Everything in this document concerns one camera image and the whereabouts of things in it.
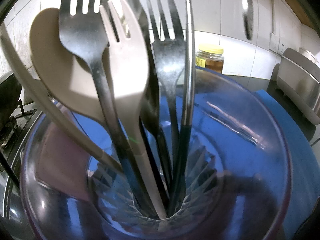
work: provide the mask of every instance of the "beige plastic fork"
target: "beige plastic fork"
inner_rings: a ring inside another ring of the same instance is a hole
[[[99,11],[109,40],[109,68],[115,94],[118,116],[128,135],[130,147],[137,161],[141,176],[159,218],[166,217],[166,211],[156,185],[145,144],[140,132],[139,116],[142,99],[149,78],[149,59],[147,47],[139,23],[125,0],[120,0],[122,10],[129,26],[127,38],[118,13],[108,1],[111,15],[119,37],[117,42],[114,30],[104,6]]]

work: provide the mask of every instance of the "yellow jar lid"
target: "yellow jar lid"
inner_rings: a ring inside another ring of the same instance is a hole
[[[213,54],[223,54],[223,47],[219,45],[213,45],[210,43],[201,43],[199,44],[199,50],[213,53]]]

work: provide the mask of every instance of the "glass jar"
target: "glass jar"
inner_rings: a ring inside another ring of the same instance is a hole
[[[223,69],[223,48],[219,45],[202,43],[196,52],[196,65],[199,67],[209,68],[218,73]]]

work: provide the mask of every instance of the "beige plastic spoon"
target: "beige plastic spoon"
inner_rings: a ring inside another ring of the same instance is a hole
[[[106,128],[89,68],[61,44],[58,21],[57,8],[47,8],[33,20],[30,48],[36,72],[62,104]]]
[[[73,139],[86,152],[95,157],[98,161],[111,168],[114,172],[124,177],[122,167],[119,162],[94,144],[86,135],[84,135],[76,125],[68,119],[60,110],[52,103],[47,94],[35,84],[35,80],[27,71],[21,62],[19,55],[14,49],[8,33],[2,24],[0,26],[0,43],[4,55],[12,68],[15,76],[21,85],[33,95],[36,104],[51,118],[55,124],[61,128],[71,139]]]

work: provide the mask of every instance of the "spoon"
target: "spoon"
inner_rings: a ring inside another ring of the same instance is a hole
[[[58,20],[57,8],[47,8],[33,20],[30,48],[36,72],[52,95],[63,105],[106,128],[89,69],[61,44]]]

